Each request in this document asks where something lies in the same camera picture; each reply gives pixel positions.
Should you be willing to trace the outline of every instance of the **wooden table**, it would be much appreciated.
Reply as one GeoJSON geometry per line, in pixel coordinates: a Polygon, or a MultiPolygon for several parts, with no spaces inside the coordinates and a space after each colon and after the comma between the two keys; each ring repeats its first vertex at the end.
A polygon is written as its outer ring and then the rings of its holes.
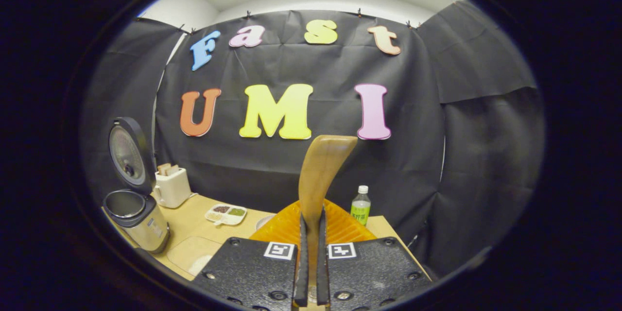
{"type": "MultiPolygon", "coordinates": [[[[171,227],[171,237],[169,238],[169,242],[162,253],[151,255],[163,265],[171,269],[174,273],[179,274],[187,280],[193,280],[194,276],[180,267],[181,264],[179,262],[184,260],[184,256],[179,254],[179,250],[175,250],[176,247],[184,247],[184,245],[180,244],[185,244],[190,247],[191,243],[199,242],[200,240],[202,244],[208,243],[205,246],[208,246],[208,249],[210,250],[209,254],[213,255],[218,250],[218,247],[220,247],[220,245],[232,236],[249,238],[251,234],[255,232],[256,224],[260,219],[274,214],[268,213],[267,211],[247,209],[246,217],[240,224],[216,226],[213,222],[205,218],[205,213],[216,204],[226,203],[218,202],[195,193],[188,200],[186,200],[184,204],[176,207],[175,209],[160,207],[162,214],[169,222],[169,227],[171,227]],[[171,261],[173,253],[175,254],[175,258],[173,260],[177,262],[177,264],[171,261]]],[[[126,238],[129,244],[133,247],[138,247],[138,245],[133,242],[133,240],[131,240],[131,238],[122,229],[119,229],[117,225],[115,225],[115,227],[117,231],[119,231],[120,234],[126,238]]],[[[406,245],[402,242],[402,239],[398,237],[384,216],[370,216],[369,219],[367,219],[366,227],[378,238],[388,236],[397,238],[400,244],[406,248],[406,245]]],[[[426,271],[413,256],[411,251],[407,248],[406,251],[411,254],[413,260],[417,263],[420,269],[424,271],[424,274],[426,274],[426,277],[429,279],[430,276],[427,275],[426,271]]],[[[308,308],[308,310],[320,309],[323,310],[324,307],[308,308]]]]}

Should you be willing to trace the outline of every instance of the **screw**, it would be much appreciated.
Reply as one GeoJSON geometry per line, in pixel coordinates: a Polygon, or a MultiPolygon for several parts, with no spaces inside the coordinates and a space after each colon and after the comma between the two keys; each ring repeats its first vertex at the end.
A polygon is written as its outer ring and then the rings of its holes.
{"type": "Polygon", "coordinates": [[[287,294],[285,294],[283,292],[271,292],[269,295],[274,300],[285,300],[285,299],[287,299],[287,294]]]}
{"type": "Polygon", "coordinates": [[[416,280],[419,277],[421,277],[421,273],[411,273],[408,275],[408,279],[410,280],[416,280]]]}
{"type": "Polygon", "coordinates": [[[339,300],[348,300],[352,297],[352,293],[350,292],[337,292],[335,293],[335,298],[339,300]]]}
{"type": "Polygon", "coordinates": [[[394,298],[388,298],[388,299],[386,299],[385,301],[380,302],[380,306],[384,306],[384,305],[386,305],[386,304],[390,304],[390,303],[392,303],[392,302],[394,302],[394,301],[395,301],[395,299],[394,299],[394,298]]]}

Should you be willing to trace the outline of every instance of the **plastic bottle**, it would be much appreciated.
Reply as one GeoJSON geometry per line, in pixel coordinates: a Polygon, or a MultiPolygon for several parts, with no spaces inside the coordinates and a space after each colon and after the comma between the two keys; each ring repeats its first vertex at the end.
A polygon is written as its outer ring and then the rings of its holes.
{"type": "Polygon", "coordinates": [[[352,201],[352,209],[350,215],[353,216],[361,225],[367,224],[369,217],[369,209],[371,208],[371,200],[367,196],[367,186],[358,187],[358,195],[352,201]]]}

